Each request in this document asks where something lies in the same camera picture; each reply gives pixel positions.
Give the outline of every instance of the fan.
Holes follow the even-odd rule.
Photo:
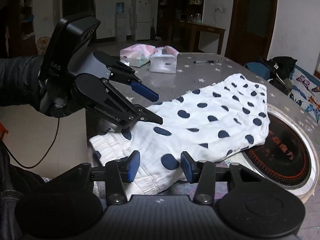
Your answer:
[[[37,41],[37,51],[38,55],[44,55],[47,51],[47,47],[49,45],[50,38],[49,37],[41,37]]]

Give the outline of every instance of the power cord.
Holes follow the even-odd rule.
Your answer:
[[[13,156],[13,154],[10,152],[10,150],[7,148],[7,146],[4,144],[4,142],[3,142],[3,141],[1,141],[1,142],[2,142],[2,144],[4,145],[4,148],[5,148],[5,149],[7,150],[7,152],[10,154],[10,156],[16,161],[17,164],[19,164],[22,168],[32,169],[32,168],[38,166],[38,165],[43,161],[43,159],[47,156],[47,154],[49,153],[49,151],[51,150],[54,142],[56,141],[57,135],[58,135],[59,125],[60,125],[60,118],[58,118],[58,125],[57,125],[56,134],[55,134],[55,136],[54,136],[54,139],[53,139],[53,141],[52,141],[49,149],[47,150],[47,152],[45,153],[45,155],[41,158],[41,160],[39,160],[39,162],[38,162],[37,164],[35,164],[35,165],[33,165],[33,166],[30,166],[30,167],[22,165],[22,164]]]

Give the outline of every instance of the refrigerator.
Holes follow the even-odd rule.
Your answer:
[[[151,27],[151,0],[131,1],[131,37],[135,41],[149,40]]]

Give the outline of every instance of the doorway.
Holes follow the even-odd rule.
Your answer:
[[[267,58],[278,0],[234,0],[225,56],[244,65]]]
[[[96,2],[95,0],[62,0],[62,16],[68,16],[81,12],[91,12],[92,16],[96,17]],[[95,42],[97,39],[96,31],[91,39]]]

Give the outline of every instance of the wooden desk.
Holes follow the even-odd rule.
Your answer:
[[[221,54],[221,49],[222,49],[222,43],[223,43],[223,37],[224,37],[224,29],[212,27],[209,25],[205,24],[197,24],[197,23],[188,23],[185,21],[180,21],[176,20],[172,22],[169,25],[168,28],[168,44],[171,44],[172,41],[172,32],[173,32],[173,27],[182,27],[182,28],[188,28],[191,29],[191,37],[190,37],[190,43],[189,43],[189,52],[197,52],[195,49],[198,49],[199,46],[199,38],[196,39],[196,35],[200,35],[200,32],[209,32],[209,33],[217,33],[220,35],[219,37],[219,44],[218,44],[218,54]]]

